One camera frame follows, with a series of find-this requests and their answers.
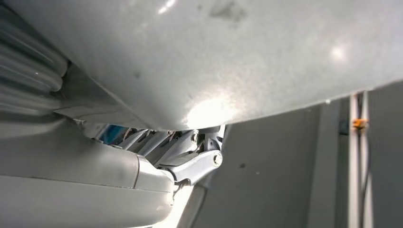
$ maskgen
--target blue component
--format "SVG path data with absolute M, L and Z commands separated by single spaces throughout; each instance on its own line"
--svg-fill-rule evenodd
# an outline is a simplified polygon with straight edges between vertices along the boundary
M 111 145 L 113 141 L 123 133 L 124 127 L 117 125 L 110 125 L 101 136 L 100 140 L 104 141 L 105 144 Z

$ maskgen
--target bolt head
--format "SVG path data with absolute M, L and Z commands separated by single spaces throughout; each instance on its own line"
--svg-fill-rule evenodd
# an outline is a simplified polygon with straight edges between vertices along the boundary
M 213 156 L 214 166 L 219 167 L 222 164 L 222 155 L 221 153 L 216 153 Z

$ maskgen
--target gray wall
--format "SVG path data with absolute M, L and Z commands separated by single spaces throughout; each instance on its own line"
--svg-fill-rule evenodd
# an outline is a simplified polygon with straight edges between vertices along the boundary
M 233 125 L 193 227 L 306 226 L 318 120 L 316 106 Z

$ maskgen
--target metal bracket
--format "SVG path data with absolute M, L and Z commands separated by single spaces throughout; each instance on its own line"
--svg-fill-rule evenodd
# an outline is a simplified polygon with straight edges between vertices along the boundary
M 190 185 L 194 185 L 204 176 L 221 166 L 222 154 L 219 150 L 203 153 L 183 154 L 175 159 L 167 160 L 160 166 L 169 170 L 175 181 L 181 182 L 188 179 Z

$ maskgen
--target dirt spot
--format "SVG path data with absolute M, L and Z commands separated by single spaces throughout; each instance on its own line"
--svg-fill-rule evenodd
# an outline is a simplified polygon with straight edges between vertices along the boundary
M 217 1 L 210 11 L 210 17 L 240 22 L 246 18 L 246 11 L 235 1 Z
M 139 79 L 141 78 L 141 73 L 140 72 L 136 72 L 133 74 L 135 78 Z

